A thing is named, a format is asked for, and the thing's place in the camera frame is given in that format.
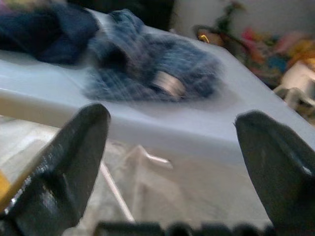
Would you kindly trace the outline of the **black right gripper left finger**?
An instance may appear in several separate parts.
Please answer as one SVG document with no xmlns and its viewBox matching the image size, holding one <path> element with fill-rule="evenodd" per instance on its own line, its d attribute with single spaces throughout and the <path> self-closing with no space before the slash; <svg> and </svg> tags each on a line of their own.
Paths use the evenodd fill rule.
<svg viewBox="0 0 315 236">
<path fill-rule="evenodd" d="M 105 149 L 110 113 L 81 108 L 0 200 L 3 236 L 60 236 L 83 217 Z"/>
</svg>

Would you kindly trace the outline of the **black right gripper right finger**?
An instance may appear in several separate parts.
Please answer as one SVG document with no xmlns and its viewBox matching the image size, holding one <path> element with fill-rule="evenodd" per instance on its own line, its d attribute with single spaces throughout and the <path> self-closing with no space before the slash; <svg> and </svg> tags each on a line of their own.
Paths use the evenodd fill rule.
<svg viewBox="0 0 315 236">
<path fill-rule="evenodd" d="M 289 126 L 260 111 L 237 116 L 249 177 L 279 236 L 315 234 L 315 151 Z"/>
</svg>

